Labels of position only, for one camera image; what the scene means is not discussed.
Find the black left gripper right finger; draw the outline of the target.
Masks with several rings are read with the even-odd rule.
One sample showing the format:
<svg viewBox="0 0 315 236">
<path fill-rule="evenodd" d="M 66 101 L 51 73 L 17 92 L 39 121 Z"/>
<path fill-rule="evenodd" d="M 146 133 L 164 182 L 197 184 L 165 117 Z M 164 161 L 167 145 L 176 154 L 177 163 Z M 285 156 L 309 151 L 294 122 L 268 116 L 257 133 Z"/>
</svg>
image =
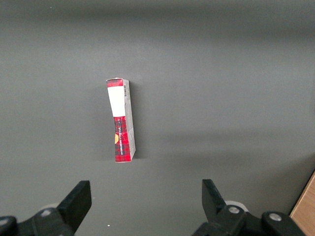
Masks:
<svg viewBox="0 0 315 236">
<path fill-rule="evenodd" d="M 202 181 L 202 206 L 207 218 L 195 236 L 303 236 L 287 215 L 267 211 L 257 218 L 241 207 L 226 204 L 211 179 Z"/>
</svg>

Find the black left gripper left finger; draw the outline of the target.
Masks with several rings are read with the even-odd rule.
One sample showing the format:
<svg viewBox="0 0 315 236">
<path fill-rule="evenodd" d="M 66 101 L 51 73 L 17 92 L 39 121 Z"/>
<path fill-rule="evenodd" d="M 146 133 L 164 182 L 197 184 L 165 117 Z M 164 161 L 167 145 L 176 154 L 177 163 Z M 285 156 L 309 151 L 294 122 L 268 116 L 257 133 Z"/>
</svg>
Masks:
<svg viewBox="0 0 315 236">
<path fill-rule="evenodd" d="M 92 206 L 91 185 L 80 181 L 56 206 L 46 207 L 18 223 L 14 216 L 0 218 L 2 236 L 73 236 Z"/>
</svg>

